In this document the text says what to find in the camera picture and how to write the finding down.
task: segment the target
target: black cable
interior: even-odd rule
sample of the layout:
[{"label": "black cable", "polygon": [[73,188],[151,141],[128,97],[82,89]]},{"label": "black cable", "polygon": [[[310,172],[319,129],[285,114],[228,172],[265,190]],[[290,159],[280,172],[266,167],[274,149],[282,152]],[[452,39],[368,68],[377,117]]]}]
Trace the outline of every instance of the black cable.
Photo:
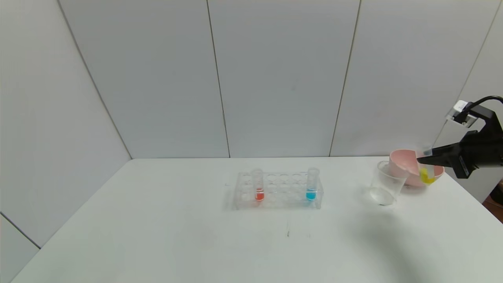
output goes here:
[{"label": "black cable", "polygon": [[466,120],[466,117],[468,116],[468,111],[470,111],[473,107],[479,105],[480,103],[487,101],[487,100],[498,100],[501,103],[503,103],[503,98],[501,96],[497,95],[491,95],[491,96],[486,96],[484,98],[481,98],[473,103],[470,103],[468,106],[465,106],[465,108],[459,112],[458,115],[454,118],[454,121],[458,123],[463,123]]},{"label": "black cable", "polygon": [[461,113],[468,113],[468,111],[470,111],[470,109],[472,109],[473,107],[479,105],[480,103],[484,102],[484,101],[487,101],[487,100],[498,100],[500,101],[501,103],[503,103],[503,98],[501,96],[497,96],[497,95],[491,95],[491,96],[486,96],[484,98],[481,98],[475,102],[473,102],[472,104],[466,106],[463,111],[461,111]]}]

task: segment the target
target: test tube with red liquid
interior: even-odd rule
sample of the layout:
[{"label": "test tube with red liquid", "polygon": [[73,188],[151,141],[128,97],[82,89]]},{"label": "test tube with red liquid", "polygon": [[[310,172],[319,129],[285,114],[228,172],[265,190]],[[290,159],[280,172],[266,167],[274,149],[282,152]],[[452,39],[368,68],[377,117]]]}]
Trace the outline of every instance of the test tube with red liquid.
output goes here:
[{"label": "test tube with red liquid", "polygon": [[264,200],[264,173],[260,169],[255,169],[251,172],[251,182],[255,189],[255,199],[257,201]]}]

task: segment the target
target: clear plastic cup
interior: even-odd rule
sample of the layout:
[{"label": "clear plastic cup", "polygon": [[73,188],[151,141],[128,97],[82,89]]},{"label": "clear plastic cup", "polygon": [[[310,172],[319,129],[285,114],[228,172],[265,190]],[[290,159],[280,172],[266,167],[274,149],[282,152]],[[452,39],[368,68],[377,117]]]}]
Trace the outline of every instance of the clear plastic cup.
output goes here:
[{"label": "clear plastic cup", "polygon": [[406,170],[396,170],[396,168],[399,168],[397,166],[393,170],[393,174],[391,174],[391,163],[391,161],[379,162],[370,184],[370,195],[380,205],[393,204],[409,176]]}]

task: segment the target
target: test tube with blue liquid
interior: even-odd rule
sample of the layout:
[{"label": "test tube with blue liquid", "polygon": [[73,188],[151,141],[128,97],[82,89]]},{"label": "test tube with blue liquid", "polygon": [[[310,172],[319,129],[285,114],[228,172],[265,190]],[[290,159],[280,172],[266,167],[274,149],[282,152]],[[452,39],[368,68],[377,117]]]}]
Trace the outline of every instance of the test tube with blue liquid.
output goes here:
[{"label": "test tube with blue liquid", "polygon": [[311,167],[307,170],[306,198],[310,201],[316,199],[318,186],[319,170]]}]

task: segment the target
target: white table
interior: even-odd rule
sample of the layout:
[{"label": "white table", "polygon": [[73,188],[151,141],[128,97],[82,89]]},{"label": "white table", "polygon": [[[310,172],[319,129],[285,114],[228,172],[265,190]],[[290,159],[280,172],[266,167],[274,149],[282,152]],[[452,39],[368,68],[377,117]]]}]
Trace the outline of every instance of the white table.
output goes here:
[{"label": "white table", "polygon": [[[369,202],[385,159],[133,160],[13,282],[501,282],[503,225],[447,174]],[[232,209],[238,172],[311,166],[320,210]]]}]

